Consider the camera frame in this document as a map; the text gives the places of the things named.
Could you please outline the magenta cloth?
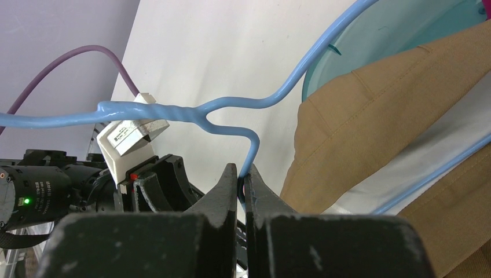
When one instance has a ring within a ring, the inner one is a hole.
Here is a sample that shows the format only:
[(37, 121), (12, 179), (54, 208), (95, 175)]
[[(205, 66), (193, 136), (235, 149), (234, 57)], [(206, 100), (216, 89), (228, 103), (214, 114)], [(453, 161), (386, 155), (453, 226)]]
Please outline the magenta cloth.
[(490, 20), (490, 0), (477, 0), (476, 4), (479, 6), (478, 13)]

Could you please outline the light blue wire hanger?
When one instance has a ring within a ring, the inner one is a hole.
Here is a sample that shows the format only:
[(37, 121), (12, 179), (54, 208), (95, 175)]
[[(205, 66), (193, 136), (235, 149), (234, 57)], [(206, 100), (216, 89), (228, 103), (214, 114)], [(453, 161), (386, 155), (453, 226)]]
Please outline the light blue wire hanger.
[[(104, 120), (164, 119), (193, 123), (211, 134), (240, 136), (251, 146), (244, 161), (241, 176), (245, 176), (259, 150), (258, 135), (245, 127), (220, 126), (211, 123), (208, 114), (223, 108), (265, 109), (283, 100), (298, 83), (328, 45), (356, 18), (376, 1), (356, 1), (348, 7), (307, 51), (289, 77), (272, 95), (265, 98), (220, 97), (196, 107), (180, 107), (158, 103), (145, 104), (125, 101), (103, 101), (94, 112), (63, 116), (21, 116), (1, 114), (2, 127), (19, 129), (49, 129), (85, 125)], [(368, 174), (360, 174), (353, 186), (341, 190), (327, 203), (326, 212), (341, 214), (396, 214), (415, 204), (425, 193), (436, 187), (445, 175), (461, 165), (471, 155), (490, 143), (490, 96), (473, 93), (468, 106), (462, 100), (450, 105), (446, 112), (442, 97), (455, 93), (449, 82), (432, 79), (427, 86), (427, 106), (409, 112), (408, 103), (397, 101), (395, 94), (409, 94), (409, 74), (425, 77), (422, 61), (413, 63), (398, 78), (389, 81), (394, 72), (387, 65), (389, 58), (367, 64), (371, 74), (379, 74), (384, 84), (373, 91), (373, 97), (362, 103), (354, 114), (299, 160), (299, 169), (312, 164), (316, 157), (329, 155), (327, 144), (340, 139), (342, 131), (356, 147), (378, 151), (386, 156), (380, 163), (371, 163)]]

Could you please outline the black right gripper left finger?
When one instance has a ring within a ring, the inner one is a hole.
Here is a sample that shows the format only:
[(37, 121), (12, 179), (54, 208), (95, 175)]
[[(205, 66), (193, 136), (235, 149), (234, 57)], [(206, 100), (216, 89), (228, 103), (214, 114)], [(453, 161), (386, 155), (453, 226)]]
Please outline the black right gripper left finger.
[(36, 277), (235, 277), (237, 168), (184, 212), (71, 214)]

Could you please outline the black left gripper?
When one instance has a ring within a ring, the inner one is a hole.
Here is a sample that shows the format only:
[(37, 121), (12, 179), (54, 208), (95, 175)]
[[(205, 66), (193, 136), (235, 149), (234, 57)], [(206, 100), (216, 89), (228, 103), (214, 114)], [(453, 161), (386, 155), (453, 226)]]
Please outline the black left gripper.
[(132, 213), (183, 212), (204, 193), (188, 180), (182, 157), (152, 156), (127, 170), (118, 184), (119, 210)]

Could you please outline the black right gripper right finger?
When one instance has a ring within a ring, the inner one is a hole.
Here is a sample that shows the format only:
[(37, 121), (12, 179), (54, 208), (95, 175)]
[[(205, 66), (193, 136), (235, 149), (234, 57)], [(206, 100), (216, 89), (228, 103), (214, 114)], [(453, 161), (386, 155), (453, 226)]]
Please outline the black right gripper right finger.
[(249, 277), (434, 277), (413, 227), (385, 215), (302, 214), (255, 166), (243, 179)]

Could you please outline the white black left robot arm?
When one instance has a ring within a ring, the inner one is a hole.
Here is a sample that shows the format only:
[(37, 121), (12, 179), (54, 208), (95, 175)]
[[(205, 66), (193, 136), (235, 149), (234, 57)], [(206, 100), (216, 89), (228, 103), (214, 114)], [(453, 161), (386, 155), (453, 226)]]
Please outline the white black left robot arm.
[(70, 213), (185, 211), (202, 196), (189, 182), (180, 156), (152, 156), (116, 183), (98, 153), (81, 161), (64, 151), (29, 149), (21, 160), (1, 160), (1, 248), (44, 242), (48, 234), (14, 231)]

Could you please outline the brown skirt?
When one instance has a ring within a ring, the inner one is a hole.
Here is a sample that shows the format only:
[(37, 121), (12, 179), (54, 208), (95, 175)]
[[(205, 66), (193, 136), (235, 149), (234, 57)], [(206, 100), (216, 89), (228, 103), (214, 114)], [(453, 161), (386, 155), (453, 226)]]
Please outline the brown skirt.
[(490, 276), (490, 22), (355, 69), (298, 110), (280, 196), (408, 220), (437, 277)]

